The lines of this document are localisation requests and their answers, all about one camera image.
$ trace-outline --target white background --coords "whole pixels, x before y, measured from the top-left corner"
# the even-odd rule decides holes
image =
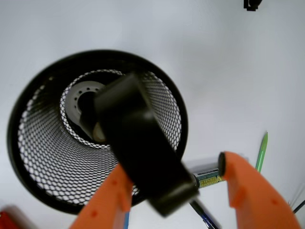
[[[183,161],[243,153],[255,166],[269,133],[262,175],[291,201],[305,181],[305,1],[243,0],[0,1],[0,209],[31,229],[64,229],[75,219],[36,200],[9,163],[12,107],[40,70],[75,52],[116,49],[162,68],[187,106]],[[226,183],[201,190],[223,228],[237,228]],[[305,199],[300,197],[296,207]],[[297,213],[305,227],[305,207]],[[201,229],[186,205],[167,219],[147,203],[132,209],[130,229]]]

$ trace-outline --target green pen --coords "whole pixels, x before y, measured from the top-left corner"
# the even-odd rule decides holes
[[[259,154],[258,154],[258,158],[257,158],[257,162],[256,162],[255,168],[259,173],[262,170],[264,156],[265,156],[265,152],[266,152],[266,148],[267,148],[267,143],[268,143],[268,132],[266,132],[263,137],[261,148],[259,149]]]

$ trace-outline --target black object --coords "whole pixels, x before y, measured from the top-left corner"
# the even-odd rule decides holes
[[[298,210],[300,210],[301,209],[301,207],[303,207],[305,205],[305,200],[302,202],[302,203],[300,203],[300,205],[299,206],[297,206],[295,209],[294,209],[294,213],[297,213],[298,212]]]
[[[156,89],[148,93],[156,98],[160,126],[177,158],[182,158],[187,115],[169,77],[154,64],[129,53],[82,52],[39,73],[20,95],[10,117],[10,161],[20,181],[36,198],[73,214],[90,200],[118,162],[109,145],[91,141],[67,118],[66,95],[78,82],[91,80],[108,85],[134,71],[150,76],[148,80],[155,85]],[[128,149],[137,144],[129,142]],[[134,187],[132,204],[144,199]]]
[[[256,11],[262,0],[244,0],[244,9],[247,11]]]
[[[131,73],[97,95],[95,110],[125,172],[156,210],[166,216],[198,190],[168,140],[170,132],[166,129],[172,123],[165,120],[167,116],[179,119],[178,107],[162,112],[163,98],[173,96],[160,90],[155,77]]]
[[[211,213],[206,209],[206,207],[198,200],[194,199],[190,201],[190,205],[197,212],[197,214],[202,218],[208,229],[220,229],[221,226],[217,220],[211,215]]]

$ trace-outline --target green battery label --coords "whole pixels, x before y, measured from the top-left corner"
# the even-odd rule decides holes
[[[197,181],[199,182],[199,188],[213,185],[223,181],[223,179],[219,175],[218,169],[208,170],[194,175]]]

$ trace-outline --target metal mesh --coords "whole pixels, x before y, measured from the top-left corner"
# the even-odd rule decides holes
[[[153,73],[146,73],[142,78],[142,82],[163,132],[173,149],[177,150],[182,125],[179,107],[172,92]]]
[[[117,160],[109,145],[83,139],[70,124],[64,110],[70,88],[92,75],[124,75],[117,70],[95,70],[66,84],[59,93],[54,87],[60,79],[50,77],[35,91],[20,118],[18,147],[30,177],[54,200],[85,205],[105,180]],[[180,142],[181,117],[177,102],[165,83],[151,72],[142,81],[164,133],[176,150]],[[133,189],[133,198],[139,190]]]

